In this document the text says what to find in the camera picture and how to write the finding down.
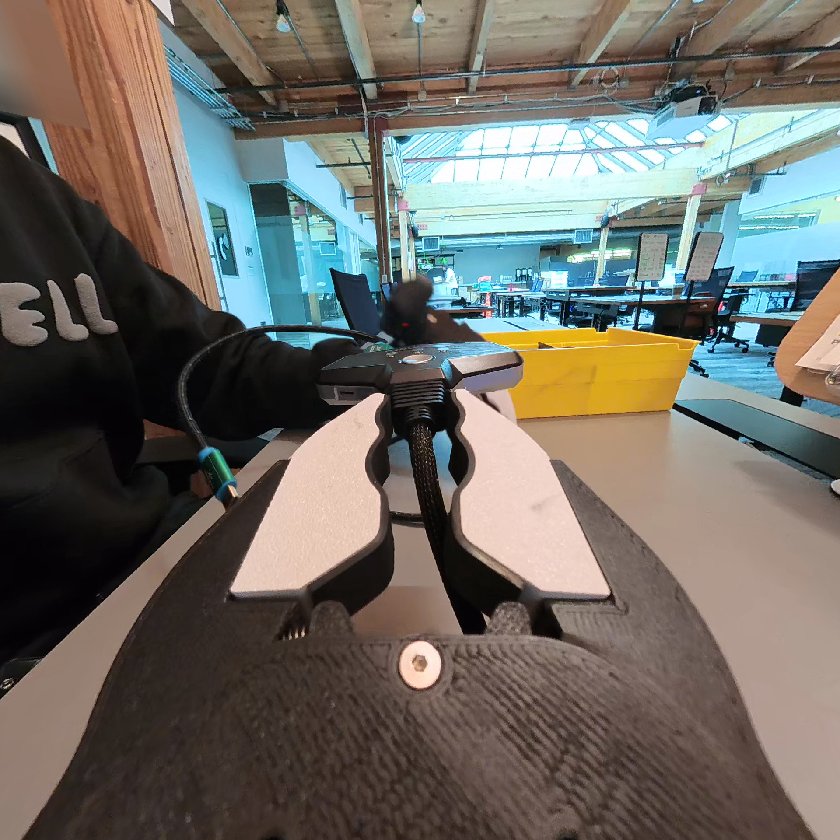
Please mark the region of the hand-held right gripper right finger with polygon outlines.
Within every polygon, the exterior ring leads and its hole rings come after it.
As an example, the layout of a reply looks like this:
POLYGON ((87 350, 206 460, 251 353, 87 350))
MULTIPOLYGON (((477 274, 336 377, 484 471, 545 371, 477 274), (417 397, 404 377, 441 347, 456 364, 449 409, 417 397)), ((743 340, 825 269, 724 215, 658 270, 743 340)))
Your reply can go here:
POLYGON ((469 602, 604 602, 612 591, 548 454, 519 425, 452 393, 456 482, 448 574, 469 602))

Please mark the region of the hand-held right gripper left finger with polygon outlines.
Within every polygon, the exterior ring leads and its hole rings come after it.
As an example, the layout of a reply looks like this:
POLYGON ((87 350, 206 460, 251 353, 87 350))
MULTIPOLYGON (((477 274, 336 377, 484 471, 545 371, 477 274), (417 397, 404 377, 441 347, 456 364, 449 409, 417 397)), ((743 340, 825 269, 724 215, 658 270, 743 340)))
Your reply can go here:
POLYGON ((367 396, 288 461, 231 585, 238 601, 366 606, 394 571, 390 407, 367 396))

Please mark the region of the yellow plastic bin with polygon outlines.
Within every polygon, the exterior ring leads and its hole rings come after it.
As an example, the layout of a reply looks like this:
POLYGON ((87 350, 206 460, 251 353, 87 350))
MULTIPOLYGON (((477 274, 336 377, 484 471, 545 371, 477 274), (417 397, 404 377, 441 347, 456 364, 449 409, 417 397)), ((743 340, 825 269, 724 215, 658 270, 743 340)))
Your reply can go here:
POLYGON ((630 329, 492 332, 487 341, 520 353, 510 389, 518 419, 666 412, 698 342, 630 329))

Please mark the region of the black braided cable green plugs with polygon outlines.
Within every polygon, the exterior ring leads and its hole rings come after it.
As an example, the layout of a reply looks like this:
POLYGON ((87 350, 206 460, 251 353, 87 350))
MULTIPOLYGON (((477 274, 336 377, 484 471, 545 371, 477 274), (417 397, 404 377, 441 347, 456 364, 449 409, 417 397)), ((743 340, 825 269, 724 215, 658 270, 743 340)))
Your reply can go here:
POLYGON ((393 342, 393 337, 384 332, 370 334, 358 330, 314 324, 268 324, 231 332, 210 342, 194 353, 178 374, 175 384, 175 401, 180 421, 195 449, 196 461, 199 468, 209 488, 213 492, 213 497, 223 504, 225 510, 234 506, 239 499, 238 481, 222 452, 218 448, 209 445, 206 436, 195 420, 188 399, 189 381, 196 367, 209 354, 221 348, 226 342, 268 333, 325 334, 334 338, 352 340, 366 350, 373 346, 390 345, 393 342))

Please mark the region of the person's left forearm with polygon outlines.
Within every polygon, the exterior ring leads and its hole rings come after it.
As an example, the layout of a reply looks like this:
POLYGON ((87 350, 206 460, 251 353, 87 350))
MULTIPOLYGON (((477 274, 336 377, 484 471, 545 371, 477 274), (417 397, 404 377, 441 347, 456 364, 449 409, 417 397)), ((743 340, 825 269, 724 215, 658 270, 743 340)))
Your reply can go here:
POLYGON ((177 428, 176 383, 188 377, 186 400, 200 429, 225 440, 256 437, 273 427, 311 428, 339 412, 319 395, 328 364, 360 354, 350 340, 326 339, 304 350, 245 334, 235 317, 202 304, 182 283, 144 264, 132 277, 136 323, 123 339, 133 373, 134 436, 143 422, 177 428))

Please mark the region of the black office chair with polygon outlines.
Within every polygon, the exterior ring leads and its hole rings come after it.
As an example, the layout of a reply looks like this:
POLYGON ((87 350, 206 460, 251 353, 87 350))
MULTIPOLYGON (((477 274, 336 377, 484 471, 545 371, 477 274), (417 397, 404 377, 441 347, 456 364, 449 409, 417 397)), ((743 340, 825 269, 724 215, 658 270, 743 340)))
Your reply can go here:
POLYGON ((728 290, 733 272, 734 266, 714 269, 712 272, 712 279, 720 281, 718 283, 720 294, 717 301, 717 310, 711 318, 709 330, 700 341, 700 343, 708 345, 707 351, 709 354, 714 353, 721 343, 733 344, 734 347, 740 349, 742 354, 749 352, 749 341, 734 336, 736 324, 732 319, 739 313, 744 294, 731 293, 728 290))
POLYGON ((364 274, 350 274, 330 268, 332 286, 350 330, 376 335, 382 330, 369 281, 364 274))

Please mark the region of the whiteboard on stand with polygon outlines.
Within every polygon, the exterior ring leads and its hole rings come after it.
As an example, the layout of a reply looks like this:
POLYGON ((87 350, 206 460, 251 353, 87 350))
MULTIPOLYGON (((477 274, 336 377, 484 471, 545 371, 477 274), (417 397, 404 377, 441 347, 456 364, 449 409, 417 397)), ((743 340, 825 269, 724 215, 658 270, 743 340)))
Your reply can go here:
POLYGON ((724 239, 725 235, 719 232, 699 232, 695 235, 682 277, 687 300, 711 278, 724 239))
POLYGON ((657 287, 665 276, 668 246, 667 233, 642 233, 639 237, 635 270, 638 295, 633 330, 638 330, 646 289, 657 287))

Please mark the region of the person's black hoodie torso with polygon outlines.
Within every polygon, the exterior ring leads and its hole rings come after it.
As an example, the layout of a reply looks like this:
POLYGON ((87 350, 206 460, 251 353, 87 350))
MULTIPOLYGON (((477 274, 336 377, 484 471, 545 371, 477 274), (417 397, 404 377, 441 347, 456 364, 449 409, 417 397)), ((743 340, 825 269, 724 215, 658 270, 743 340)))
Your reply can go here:
POLYGON ((160 527, 166 478, 144 422, 243 328, 153 268, 102 210, 2 140, 2 669, 40 658, 160 527))

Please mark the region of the wooden document stand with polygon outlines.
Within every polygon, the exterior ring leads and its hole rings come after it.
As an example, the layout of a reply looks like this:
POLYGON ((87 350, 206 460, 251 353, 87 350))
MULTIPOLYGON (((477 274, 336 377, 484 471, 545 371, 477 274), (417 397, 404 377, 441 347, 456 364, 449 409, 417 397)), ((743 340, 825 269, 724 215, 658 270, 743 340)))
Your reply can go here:
POLYGON ((839 405, 838 385, 826 383, 828 373, 798 365, 826 332, 831 332, 839 315, 839 271, 826 283, 814 302, 783 339, 775 357, 775 370, 782 383, 780 401, 801 407, 804 400, 839 405))

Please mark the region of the printed paper sheets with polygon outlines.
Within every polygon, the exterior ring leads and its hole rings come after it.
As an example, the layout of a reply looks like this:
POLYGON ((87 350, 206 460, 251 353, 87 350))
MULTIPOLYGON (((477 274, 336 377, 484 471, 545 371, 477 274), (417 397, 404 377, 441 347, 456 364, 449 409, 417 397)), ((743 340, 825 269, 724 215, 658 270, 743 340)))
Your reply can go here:
POLYGON ((831 375, 839 366, 839 317, 795 363, 798 368, 831 375))

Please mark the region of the wooden pillar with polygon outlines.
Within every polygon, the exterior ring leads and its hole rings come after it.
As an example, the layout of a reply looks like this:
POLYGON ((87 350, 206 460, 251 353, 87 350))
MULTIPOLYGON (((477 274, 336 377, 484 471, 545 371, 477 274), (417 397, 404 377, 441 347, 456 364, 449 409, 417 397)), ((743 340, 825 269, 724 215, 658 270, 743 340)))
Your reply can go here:
POLYGON ((146 1, 47 1, 85 127, 45 122, 58 173, 152 266, 221 304, 167 64, 146 1))

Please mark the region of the ceiling projector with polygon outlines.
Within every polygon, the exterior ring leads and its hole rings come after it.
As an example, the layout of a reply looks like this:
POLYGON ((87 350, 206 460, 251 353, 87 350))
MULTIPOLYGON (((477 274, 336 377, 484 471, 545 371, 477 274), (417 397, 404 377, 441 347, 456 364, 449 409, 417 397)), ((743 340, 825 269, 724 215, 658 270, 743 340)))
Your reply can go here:
POLYGON ((719 96, 705 85, 685 85, 672 90, 659 103, 651 116, 646 131, 646 141, 687 140, 688 135, 700 130, 717 117, 719 96))

